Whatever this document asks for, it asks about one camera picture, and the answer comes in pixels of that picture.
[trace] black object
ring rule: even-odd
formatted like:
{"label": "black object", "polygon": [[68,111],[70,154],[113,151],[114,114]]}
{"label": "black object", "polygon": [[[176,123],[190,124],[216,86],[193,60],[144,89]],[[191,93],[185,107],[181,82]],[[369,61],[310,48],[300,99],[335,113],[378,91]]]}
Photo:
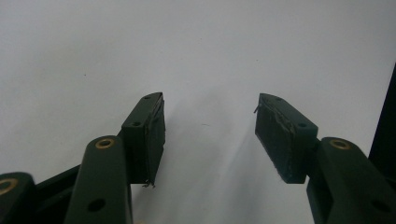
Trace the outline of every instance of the black object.
{"label": "black object", "polygon": [[369,160],[396,190],[396,65],[381,111]]}
{"label": "black object", "polygon": [[304,183],[317,224],[396,223],[396,67],[370,160],[347,140],[317,139],[318,127],[283,99],[260,94],[256,135],[286,183]]}
{"label": "black object", "polygon": [[133,223],[130,184],[154,185],[165,142],[163,94],[143,97],[118,136],[87,145],[83,162],[38,185],[0,175],[0,223]]}

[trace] white background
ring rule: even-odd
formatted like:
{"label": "white background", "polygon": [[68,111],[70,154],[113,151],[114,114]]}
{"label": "white background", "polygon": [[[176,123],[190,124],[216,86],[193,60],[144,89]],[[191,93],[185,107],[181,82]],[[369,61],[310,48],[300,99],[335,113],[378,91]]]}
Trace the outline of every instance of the white background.
{"label": "white background", "polygon": [[156,189],[134,221],[313,223],[254,134],[278,95],[368,155],[396,61],[394,0],[0,1],[0,173],[41,182],[163,91]]}

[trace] mounting hole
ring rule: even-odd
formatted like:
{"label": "mounting hole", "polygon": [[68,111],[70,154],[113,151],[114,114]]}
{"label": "mounting hole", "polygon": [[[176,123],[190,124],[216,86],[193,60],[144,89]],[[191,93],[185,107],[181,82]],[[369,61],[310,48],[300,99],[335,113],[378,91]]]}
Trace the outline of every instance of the mounting hole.
{"label": "mounting hole", "polygon": [[114,145],[114,140],[111,138],[105,138],[96,142],[95,146],[98,149],[105,149],[108,147],[112,147]]}
{"label": "mounting hole", "polygon": [[386,203],[383,203],[379,200],[373,200],[372,205],[376,210],[379,210],[379,211],[385,212],[385,213],[390,213],[390,207]]}
{"label": "mounting hole", "polygon": [[90,212],[98,212],[106,205],[106,201],[104,199],[96,199],[88,204],[88,211]]}
{"label": "mounting hole", "polygon": [[10,192],[18,184],[18,179],[8,178],[0,180],[0,195]]}
{"label": "mounting hole", "polygon": [[336,147],[338,149],[350,149],[349,143],[347,143],[346,141],[343,141],[343,140],[339,140],[339,139],[332,139],[330,141],[330,145],[332,145],[332,147]]}

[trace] screw hole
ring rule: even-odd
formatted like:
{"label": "screw hole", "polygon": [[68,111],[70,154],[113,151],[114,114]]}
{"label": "screw hole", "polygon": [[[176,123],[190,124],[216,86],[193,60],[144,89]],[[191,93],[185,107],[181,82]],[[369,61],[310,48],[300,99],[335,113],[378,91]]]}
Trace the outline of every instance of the screw hole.
{"label": "screw hole", "polygon": [[11,186],[10,182],[3,182],[0,184],[0,189],[7,189],[9,186]]}
{"label": "screw hole", "polygon": [[0,195],[10,192],[18,184],[18,179],[8,178],[0,180]]}
{"label": "screw hole", "polygon": [[381,211],[381,212],[385,212],[385,213],[390,213],[390,208],[387,204],[379,201],[379,200],[373,200],[372,201],[372,205],[375,209]]}
{"label": "screw hole", "polygon": [[110,144],[111,144],[111,142],[108,141],[108,140],[105,140],[103,142],[99,142],[99,146],[101,146],[101,147],[107,147]]}
{"label": "screw hole", "polygon": [[330,145],[338,149],[350,149],[350,145],[343,140],[333,139],[330,141]]}
{"label": "screw hole", "polygon": [[97,212],[105,207],[106,201],[103,199],[96,199],[88,204],[88,211]]}
{"label": "screw hole", "polygon": [[111,138],[105,138],[96,142],[95,146],[99,149],[104,149],[108,147],[112,147],[114,145],[114,140]]}

